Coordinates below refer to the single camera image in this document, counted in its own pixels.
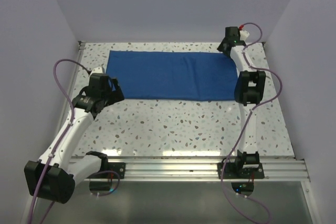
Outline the blue cloth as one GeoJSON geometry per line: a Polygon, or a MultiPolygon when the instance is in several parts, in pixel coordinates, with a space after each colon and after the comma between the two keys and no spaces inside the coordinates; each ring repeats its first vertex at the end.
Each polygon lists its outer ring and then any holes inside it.
{"type": "Polygon", "coordinates": [[[127,99],[232,101],[234,62],[220,53],[110,51],[106,72],[127,99]]]}

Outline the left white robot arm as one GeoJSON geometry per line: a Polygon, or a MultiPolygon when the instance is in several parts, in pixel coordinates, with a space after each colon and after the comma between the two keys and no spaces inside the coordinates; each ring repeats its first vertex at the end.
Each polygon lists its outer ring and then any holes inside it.
{"type": "Polygon", "coordinates": [[[27,162],[24,174],[31,196],[66,203],[75,187],[91,175],[118,178],[106,154],[89,151],[80,161],[70,160],[86,129],[106,107],[124,100],[116,78],[93,73],[89,84],[73,99],[66,121],[43,155],[27,162]]]}

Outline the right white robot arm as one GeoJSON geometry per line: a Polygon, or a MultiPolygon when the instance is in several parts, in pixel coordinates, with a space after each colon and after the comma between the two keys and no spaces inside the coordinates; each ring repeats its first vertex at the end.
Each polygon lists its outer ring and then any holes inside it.
{"type": "Polygon", "coordinates": [[[235,160],[227,161],[224,172],[235,173],[246,178],[260,165],[256,116],[252,109],[259,105],[264,96],[266,73],[257,70],[246,52],[246,39],[249,33],[239,27],[226,27],[225,37],[217,50],[230,58],[236,65],[238,79],[234,90],[234,99],[240,110],[241,133],[232,155],[235,160]]]}

